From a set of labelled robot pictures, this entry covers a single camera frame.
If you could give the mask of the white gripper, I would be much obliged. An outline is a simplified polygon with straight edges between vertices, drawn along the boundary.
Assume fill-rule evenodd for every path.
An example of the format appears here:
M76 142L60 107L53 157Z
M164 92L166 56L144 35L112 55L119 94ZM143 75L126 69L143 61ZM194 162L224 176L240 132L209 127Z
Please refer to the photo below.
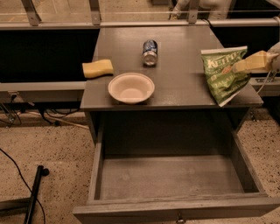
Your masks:
M280 42L273 45L268 52L256 52L232 65L234 73L260 73L270 69L276 73L280 72Z

